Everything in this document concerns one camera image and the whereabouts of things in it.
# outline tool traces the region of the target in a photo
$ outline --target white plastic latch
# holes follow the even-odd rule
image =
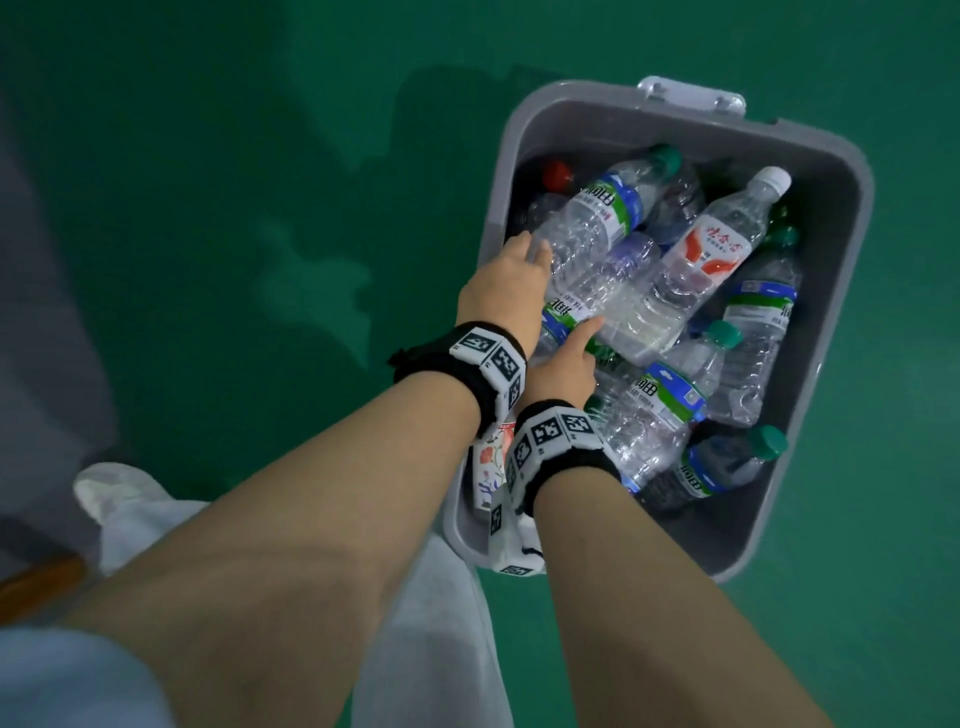
[[[643,94],[644,99],[663,101],[685,109],[712,111],[740,117],[747,113],[747,100],[732,91],[685,84],[682,81],[664,79],[662,76],[647,76],[636,87]]]

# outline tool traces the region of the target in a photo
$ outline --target person's left arm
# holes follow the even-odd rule
[[[457,322],[529,355],[550,253],[507,242],[461,293]],[[64,621],[124,645],[183,726],[332,725],[480,425],[459,380],[403,379],[204,509]]]

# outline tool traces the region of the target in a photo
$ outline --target light blue sleeve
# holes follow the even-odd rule
[[[150,669],[119,644],[70,629],[0,630],[0,726],[174,728]]]

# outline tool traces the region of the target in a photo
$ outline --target person's right arm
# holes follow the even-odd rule
[[[584,343],[571,335],[550,364],[532,370],[525,400],[583,407],[594,386]],[[540,488],[534,518],[583,728],[830,725],[753,626],[608,473],[557,473]]]

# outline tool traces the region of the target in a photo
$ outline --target storage bin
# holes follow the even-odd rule
[[[503,245],[516,170],[536,158],[589,158],[602,167],[667,142],[702,169],[722,166],[738,183],[763,166],[783,167],[793,177],[787,200],[803,235],[804,282],[761,421],[795,444],[867,230],[874,181],[846,139],[790,121],[748,121],[745,109],[737,94],[658,77],[637,87],[568,81],[535,91],[504,130],[477,264]],[[661,525],[707,574],[724,581],[756,551],[789,464],[790,450],[754,484],[707,498]],[[473,509],[464,470],[444,502],[444,534],[466,561],[488,568],[489,517]]]

